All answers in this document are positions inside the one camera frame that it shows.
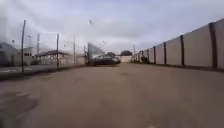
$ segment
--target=concrete wall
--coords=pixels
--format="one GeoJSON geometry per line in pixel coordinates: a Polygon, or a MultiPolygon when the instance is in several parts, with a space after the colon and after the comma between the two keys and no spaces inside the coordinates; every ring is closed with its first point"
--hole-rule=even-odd
{"type": "Polygon", "coordinates": [[[153,50],[153,48],[150,48],[150,49],[149,49],[149,62],[151,62],[151,63],[154,63],[154,62],[155,62],[155,60],[154,60],[154,50],[153,50]]]}
{"type": "Polygon", "coordinates": [[[181,65],[181,42],[180,37],[167,41],[166,43],[167,64],[181,65]]]}
{"type": "Polygon", "coordinates": [[[217,39],[218,68],[224,69],[224,19],[215,24],[217,39]]]}
{"type": "Polygon", "coordinates": [[[143,55],[148,58],[148,55],[147,54],[148,53],[147,53],[147,49],[146,49],[146,50],[143,51],[143,55]]]}
{"type": "Polygon", "coordinates": [[[185,65],[212,67],[211,46],[208,25],[184,35],[185,65]]]}
{"type": "Polygon", "coordinates": [[[156,64],[164,64],[164,47],[163,44],[156,46],[156,64]]]}
{"type": "Polygon", "coordinates": [[[131,57],[132,56],[121,56],[120,60],[121,60],[122,63],[129,63],[129,62],[131,62],[131,57]]]}

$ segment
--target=window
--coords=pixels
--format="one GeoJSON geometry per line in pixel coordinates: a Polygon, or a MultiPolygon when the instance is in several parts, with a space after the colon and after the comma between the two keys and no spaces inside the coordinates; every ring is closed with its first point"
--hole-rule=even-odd
{"type": "Polygon", "coordinates": [[[24,56],[32,56],[32,53],[24,53],[24,56]]]}

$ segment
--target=house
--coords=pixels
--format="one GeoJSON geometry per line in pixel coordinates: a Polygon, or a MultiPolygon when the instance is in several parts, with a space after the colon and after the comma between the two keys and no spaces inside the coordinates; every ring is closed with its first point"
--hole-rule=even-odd
{"type": "MultiPolygon", "coordinates": [[[[23,49],[23,62],[30,65],[33,61],[32,47],[23,49]]],[[[21,51],[8,43],[0,43],[0,66],[21,65],[21,51]]]]}

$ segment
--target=roof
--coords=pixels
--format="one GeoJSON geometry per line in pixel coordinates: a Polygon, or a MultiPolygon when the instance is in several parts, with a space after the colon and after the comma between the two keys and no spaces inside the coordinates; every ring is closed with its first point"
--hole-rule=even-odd
{"type": "MultiPolygon", "coordinates": [[[[47,51],[47,52],[42,52],[37,56],[47,56],[47,55],[56,55],[57,54],[57,50],[51,50],[51,51],[47,51]]],[[[62,55],[71,55],[69,53],[66,52],[62,52],[62,51],[58,51],[58,54],[62,54],[62,55]]]]}

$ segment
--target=building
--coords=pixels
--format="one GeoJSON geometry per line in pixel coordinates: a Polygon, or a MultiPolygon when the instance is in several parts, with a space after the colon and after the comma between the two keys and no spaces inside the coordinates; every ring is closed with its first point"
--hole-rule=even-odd
{"type": "Polygon", "coordinates": [[[37,57],[37,60],[39,60],[39,64],[44,64],[44,65],[57,64],[57,53],[58,53],[58,60],[60,65],[74,63],[74,56],[62,51],[57,52],[57,50],[43,52],[43,53],[40,53],[39,55],[36,55],[36,57],[37,57]]]}
{"type": "MultiPolygon", "coordinates": [[[[23,49],[23,62],[30,65],[33,61],[32,47],[23,49]]],[[[0,66],[21,65],[21,51],[7,43],[0,43],[0,66]]]]}

